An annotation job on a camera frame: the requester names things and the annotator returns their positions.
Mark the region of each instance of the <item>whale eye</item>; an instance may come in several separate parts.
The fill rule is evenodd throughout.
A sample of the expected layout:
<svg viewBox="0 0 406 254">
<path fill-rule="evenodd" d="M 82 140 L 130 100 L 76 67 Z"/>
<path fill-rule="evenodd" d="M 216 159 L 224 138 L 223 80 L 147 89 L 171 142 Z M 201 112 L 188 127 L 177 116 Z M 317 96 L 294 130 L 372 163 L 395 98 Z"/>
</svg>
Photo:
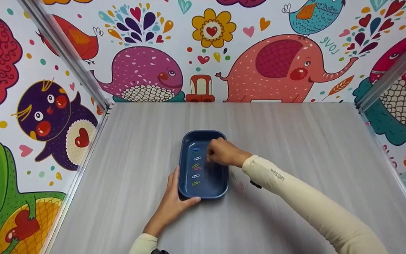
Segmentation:
<svg viewBox="0 0 406 254">
<path fill-rule="evenodd" d="M 396 59 L 397 57 L 399 56 L 399 53 L 394 53 L 393 55 L 391 55 L 390 57 L 389 57 L 389 59 Z"/>
<path fill-rule="evenodd" d="M 48 95 L 47 100 L 50 104 L 54 103 L 54 96 L 53 95 Z"/>
<path fill-rule="evenodd" d="M 43 114 L 40 112 L 40 111 L 37 111 L 35 114 L 34 114 L 34 118 L 37 120 L 37 121 L 41 121 L 42 119 L 43 119 Z"/>
</svg>

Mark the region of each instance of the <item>green frog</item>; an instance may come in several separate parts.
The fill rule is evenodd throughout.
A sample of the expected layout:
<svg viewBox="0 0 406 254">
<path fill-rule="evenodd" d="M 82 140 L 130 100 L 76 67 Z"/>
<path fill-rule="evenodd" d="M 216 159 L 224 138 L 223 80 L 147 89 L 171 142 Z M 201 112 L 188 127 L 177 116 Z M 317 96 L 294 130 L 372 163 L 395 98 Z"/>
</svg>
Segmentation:
<svg viewBox="0 0 406 254">
<path fill-rule="evenodd" d="M 63 200 L 65 194 L 61 192 L 20 193 L 17 186 L 17 171 L 13 154 L 9 148 L 0 143 L 0 231 L 14 212 L 25 205 L 28 207 L 28 210 L 21 209 L 16 214 L 16 227 L 9 232 L 4 232 L 6 234 L 5 241 L 9 245 L 2 251 L 3 254 L 11 253 L 19 241 L 40 230 L 40 225 L 36 219 L 36 202 L 42 198 Z"/>
</svg>

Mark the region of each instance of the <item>yellow flower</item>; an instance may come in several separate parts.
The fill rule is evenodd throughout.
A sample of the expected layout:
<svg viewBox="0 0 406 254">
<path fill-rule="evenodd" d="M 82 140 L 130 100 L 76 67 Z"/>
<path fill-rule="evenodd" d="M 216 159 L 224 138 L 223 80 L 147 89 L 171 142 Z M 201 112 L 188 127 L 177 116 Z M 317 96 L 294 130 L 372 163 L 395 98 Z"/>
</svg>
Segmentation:
<svg viewBox="0 0 406 254">
<path fill-rule="evenodd" d="M 192 37 L 201 41 L 204 48 L 213 45 L 215 48 L 222 48 L 225 42 L 233 39 L 232 32 L 236 30 L 236 24 L 230 22 L 231 13 L 222 11 L 216 16 L 213 9 L 206 9 L 203 16 L 195 16 L 192 19 L 192 26 L 195 31 Z"/>
</svg>

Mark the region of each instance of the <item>long sleeve shirt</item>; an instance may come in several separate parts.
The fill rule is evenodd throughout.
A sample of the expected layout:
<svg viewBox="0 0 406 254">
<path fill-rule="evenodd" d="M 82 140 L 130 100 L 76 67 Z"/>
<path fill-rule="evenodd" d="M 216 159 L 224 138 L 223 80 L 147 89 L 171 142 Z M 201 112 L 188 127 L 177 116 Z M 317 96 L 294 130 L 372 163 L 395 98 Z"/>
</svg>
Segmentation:
<svg viewBox="0 0 406 254">
<path fill-rule="evenodd" d="M 256 155 L 242 171 L 266 190 L 279 195 L 292 209 L 330 242 L 339 254 L 388 254 L 377 235 L 361 220 L 305 182 Z M 158 239 L 141 234 L 129 254 L 151 254 Z"/>
</svg>

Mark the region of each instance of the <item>gray table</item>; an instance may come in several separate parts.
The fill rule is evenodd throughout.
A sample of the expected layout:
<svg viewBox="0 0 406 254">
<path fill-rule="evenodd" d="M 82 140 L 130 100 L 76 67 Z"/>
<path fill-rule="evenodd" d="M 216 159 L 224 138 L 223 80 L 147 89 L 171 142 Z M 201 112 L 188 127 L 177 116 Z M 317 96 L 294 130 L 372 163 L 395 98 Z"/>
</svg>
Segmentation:
<svg viewBox="0 0 406 254">
<path fill-rule="evenodd" d="M 406 197 L 361 116 L 348 103 L 118 103 L 50 253 L 127 253 L 178 164 L 183 135 L 223 132 L 358 216 L 392 254 L 406 254 Z M 287 204 L 230 169 L 226 196 L 170 225 L 172 254 L 333 253 Z"/>
</svg>

